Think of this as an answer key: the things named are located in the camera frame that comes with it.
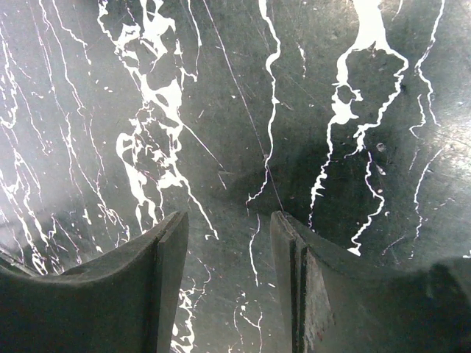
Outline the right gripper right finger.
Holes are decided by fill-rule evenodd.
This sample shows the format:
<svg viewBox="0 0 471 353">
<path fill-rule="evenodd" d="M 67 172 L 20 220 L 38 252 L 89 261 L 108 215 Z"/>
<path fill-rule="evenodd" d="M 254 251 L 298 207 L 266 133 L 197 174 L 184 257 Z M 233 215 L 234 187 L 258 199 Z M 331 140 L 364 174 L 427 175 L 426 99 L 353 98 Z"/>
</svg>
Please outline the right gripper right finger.
<svg viewBox="0 0 471 353">
<path fill-rule="evenodd" d="M 377 267 L 283 211 L 270 220 L 290 352 L 468 352 L 470 261 Z"/>
</svg>

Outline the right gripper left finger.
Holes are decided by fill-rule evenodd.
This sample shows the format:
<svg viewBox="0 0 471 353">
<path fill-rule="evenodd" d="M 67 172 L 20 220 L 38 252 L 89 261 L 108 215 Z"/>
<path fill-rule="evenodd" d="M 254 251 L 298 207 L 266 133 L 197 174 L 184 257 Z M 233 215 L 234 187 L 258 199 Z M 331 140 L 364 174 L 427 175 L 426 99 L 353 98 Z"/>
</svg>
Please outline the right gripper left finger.
<svg viewBox="0 0 471 353">
<path fill-rule="evenodd" d="M 60 275 L 1 264 L 3 352 L 168 352 L 188 214 Z"/>
</svg>

